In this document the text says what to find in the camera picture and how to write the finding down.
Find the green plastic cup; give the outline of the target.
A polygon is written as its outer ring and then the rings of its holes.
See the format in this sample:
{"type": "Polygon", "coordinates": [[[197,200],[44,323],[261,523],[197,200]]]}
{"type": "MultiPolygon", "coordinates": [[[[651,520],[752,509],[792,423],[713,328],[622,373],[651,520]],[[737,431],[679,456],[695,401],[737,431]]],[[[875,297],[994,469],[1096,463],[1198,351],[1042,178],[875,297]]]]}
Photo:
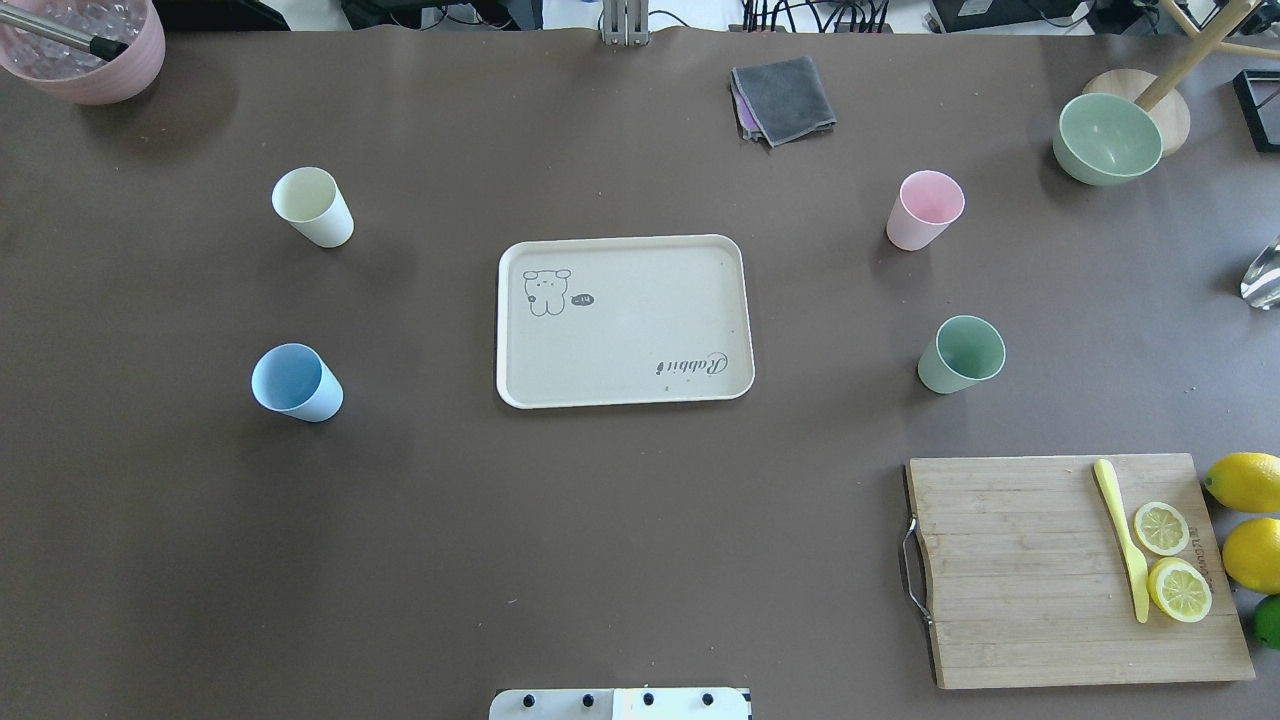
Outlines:
{"type": "Polygon", "coordinates": [[[1000,332],[986,319],[956,315],[943,322],[925,347],[916,374],[938,395],[950,395],[996,377],[1007,350],[1000,332]]]}

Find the pink plastic cup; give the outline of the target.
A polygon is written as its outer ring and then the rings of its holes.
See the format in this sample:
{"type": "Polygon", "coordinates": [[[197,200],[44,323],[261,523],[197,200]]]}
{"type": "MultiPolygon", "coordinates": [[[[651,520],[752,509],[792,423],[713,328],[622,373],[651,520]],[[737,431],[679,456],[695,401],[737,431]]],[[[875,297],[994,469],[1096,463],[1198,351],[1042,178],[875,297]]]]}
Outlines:
{"type": "Polygon", "coordinates": [[[964,211],[961,186],[940,170],[916,170],[908,176],[886,223],[890,242],[904,251],[924,249],[964,211]]]}

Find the blue plastic cup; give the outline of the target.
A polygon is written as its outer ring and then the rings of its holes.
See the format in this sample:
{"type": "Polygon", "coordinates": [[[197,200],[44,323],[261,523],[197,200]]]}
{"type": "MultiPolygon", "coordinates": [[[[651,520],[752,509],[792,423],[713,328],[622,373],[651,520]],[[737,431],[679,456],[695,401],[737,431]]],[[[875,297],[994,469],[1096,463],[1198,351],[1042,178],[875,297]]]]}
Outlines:
{"type": "Polygon", "coordinates": [[[343,402],[344,391],[315,350],[302,343],[270,348],[251,374],[256,401],[274,411],[305,421],[325,421],[343,402]]]}

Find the cream plastic cup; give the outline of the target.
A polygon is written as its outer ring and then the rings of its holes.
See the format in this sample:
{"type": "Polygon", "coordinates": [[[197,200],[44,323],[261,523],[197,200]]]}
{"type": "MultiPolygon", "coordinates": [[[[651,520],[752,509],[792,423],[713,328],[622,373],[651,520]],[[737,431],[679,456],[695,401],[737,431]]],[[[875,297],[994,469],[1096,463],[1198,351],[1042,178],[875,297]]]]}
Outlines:
{"type": "Polygon", "coordinates": [[[317,167],[301,167],[280,177],[271,191],[276,215],[321,249],[349,240],[355,220],[334,177],[317,167]]]}

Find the beige rectangular tray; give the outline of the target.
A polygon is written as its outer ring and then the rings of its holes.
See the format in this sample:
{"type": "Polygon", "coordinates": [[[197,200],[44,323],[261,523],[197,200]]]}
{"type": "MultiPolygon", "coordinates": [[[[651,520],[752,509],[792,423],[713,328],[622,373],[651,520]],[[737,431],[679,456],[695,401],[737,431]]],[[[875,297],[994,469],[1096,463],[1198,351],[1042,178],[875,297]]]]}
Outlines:
{"type": "Polygon", "coordinates": [[[495,309],[512,407],[727,400],[755,380],[742,254],[722,234],[516,243],[495,309]]]}

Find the grey folded cloth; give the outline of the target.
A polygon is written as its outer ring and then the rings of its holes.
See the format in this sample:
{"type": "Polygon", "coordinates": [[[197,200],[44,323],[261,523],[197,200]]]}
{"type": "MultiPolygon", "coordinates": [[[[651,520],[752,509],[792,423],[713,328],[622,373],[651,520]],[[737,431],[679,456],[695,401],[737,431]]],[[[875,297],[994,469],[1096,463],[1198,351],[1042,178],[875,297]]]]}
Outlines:
{"type": "Polygon", "coordinates": [[[778,147],[831,129],[837,118],[812,56],[731,69],[730,88],[742,138],[778,147]]]}

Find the wooden cutting board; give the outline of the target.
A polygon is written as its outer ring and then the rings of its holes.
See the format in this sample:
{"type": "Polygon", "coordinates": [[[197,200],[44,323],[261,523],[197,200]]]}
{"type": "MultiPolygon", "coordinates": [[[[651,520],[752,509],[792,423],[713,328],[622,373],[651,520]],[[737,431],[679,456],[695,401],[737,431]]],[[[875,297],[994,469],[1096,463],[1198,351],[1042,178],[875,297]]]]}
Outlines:
{"type": "Polygon", "coordinates": [[[1112,456],[1126,515],[1172,505],[1206,619],[1135,619],[1094,457],[915,457],[905,468],[941,688],[1239,682],[1249,646],[1188,454],[1112,456]]]}

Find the green bowl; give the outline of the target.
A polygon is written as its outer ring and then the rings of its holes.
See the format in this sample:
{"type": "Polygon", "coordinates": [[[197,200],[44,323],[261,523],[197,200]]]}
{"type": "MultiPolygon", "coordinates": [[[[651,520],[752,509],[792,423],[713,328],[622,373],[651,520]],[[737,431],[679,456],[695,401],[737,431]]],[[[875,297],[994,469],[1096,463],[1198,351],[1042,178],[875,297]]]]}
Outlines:
{"type": "Polygon", "coordinates": [[[1134,102],[1111,94],[1083,94],[1060,111],[1052,150],[1076,181],[1115,186],[1152,170],[1162,156],[1164,138],[1134,102]]]}

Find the wooden cup stand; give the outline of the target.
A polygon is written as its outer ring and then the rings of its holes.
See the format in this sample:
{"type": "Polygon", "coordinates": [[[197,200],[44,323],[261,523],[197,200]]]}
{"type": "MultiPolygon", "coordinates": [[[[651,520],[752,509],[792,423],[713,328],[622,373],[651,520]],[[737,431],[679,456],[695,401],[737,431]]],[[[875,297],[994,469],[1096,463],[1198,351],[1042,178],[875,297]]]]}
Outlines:
{"type": "Polygon", "coordinates": [[[1107,70],[1087,83],[1083,92],[1116,95],[1147,111],[1160,129],[1162,155],[1167,158],[1184,145],[1190,131],[1190,113],[1185,99],[1178,92],[1178,85],[1197,64],[1215,51],[1279,58],[1276,50],[1226,41],[1258,5],[1258,1],[1230,1],[1204,28],[1199,28],[1174,1],[1161,1],[1160,6],[1190,40],[1188,49],[1160,76],[1135,69],[1107,70]]]}

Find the whole lemon upper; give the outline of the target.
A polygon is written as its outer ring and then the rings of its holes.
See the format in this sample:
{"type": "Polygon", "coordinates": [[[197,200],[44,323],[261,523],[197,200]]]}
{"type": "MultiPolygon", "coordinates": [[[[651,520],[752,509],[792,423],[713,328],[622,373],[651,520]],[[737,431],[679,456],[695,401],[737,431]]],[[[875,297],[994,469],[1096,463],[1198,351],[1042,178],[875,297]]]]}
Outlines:
{"type": "Polygon", "coordinates": [[[1204,488],[1225,507],[1239,512],[1279,510],[1279,456],[1234,452],[1217,460],[1204,488]]]}

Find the whole lemon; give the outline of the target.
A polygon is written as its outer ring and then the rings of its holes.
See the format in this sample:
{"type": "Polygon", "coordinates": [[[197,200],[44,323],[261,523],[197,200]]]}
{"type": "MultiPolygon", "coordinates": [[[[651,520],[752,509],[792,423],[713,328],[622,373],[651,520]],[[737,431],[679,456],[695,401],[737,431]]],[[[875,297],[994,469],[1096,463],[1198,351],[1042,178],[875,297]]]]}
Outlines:
{"type": "Polygon", "coordinates": [[[1225,507],[1239,512],[1279,510],[1279,456],[1234,452],[1217,460],[1204,488],[1225,507]]]}
{"type": "Polygon", "coordinates": [[[1222,544],[1225,573],[1260,594],[1279,593],[1279,520],[1254,518],[1235,527],[1222,544]]]}

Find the clear glass on stand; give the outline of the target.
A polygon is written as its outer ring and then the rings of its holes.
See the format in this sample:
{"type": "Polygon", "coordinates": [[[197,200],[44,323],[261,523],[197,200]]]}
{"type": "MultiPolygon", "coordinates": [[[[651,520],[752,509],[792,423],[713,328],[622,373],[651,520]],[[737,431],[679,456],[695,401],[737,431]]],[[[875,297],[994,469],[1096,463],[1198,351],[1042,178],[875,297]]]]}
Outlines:
{"type": "Polygon", "coordinates": [[[1271,310],[1279,305],[1279,249],[1276,237],[1262,249],[1245,269],[1239,292],[1242,299],[1258,310],[1271,310]]]}

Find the whole lemon lower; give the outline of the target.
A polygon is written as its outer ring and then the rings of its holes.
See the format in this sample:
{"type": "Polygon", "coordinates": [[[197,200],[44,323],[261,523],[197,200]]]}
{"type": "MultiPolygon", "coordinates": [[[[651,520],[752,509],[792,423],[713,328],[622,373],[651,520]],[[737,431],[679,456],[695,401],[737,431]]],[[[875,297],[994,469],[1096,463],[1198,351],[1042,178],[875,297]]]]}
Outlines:
{"type": "Polygon", "coordinates": [[[1225,573],[1260,594],[1279,593],[1279,520],[1254,518],[1235,527],[1222,544],[1225,573]]]}

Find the pink bowl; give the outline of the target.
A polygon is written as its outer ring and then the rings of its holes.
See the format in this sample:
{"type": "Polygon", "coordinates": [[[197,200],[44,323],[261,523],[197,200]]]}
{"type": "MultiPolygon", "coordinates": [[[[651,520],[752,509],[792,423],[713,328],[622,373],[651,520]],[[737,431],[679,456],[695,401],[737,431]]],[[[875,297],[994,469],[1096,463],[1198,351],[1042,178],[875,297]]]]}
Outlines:
{"type": "Polygon", "coordinates": [[[141,94],[166,53],[151,1],[4,1],[1,44],[6,72],[84,105],[141,94]]]}

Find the green lime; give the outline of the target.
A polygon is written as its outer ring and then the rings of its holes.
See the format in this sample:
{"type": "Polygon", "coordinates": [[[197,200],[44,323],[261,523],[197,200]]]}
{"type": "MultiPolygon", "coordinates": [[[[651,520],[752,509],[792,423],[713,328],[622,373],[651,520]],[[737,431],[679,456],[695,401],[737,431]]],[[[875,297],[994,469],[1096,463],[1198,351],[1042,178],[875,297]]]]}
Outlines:
{"type": "Polygon", "coordinates": [[[1280,596],[1268,594],[1254,607],[1252,635],[1263,647],[1280,650],[1280,596]]]}

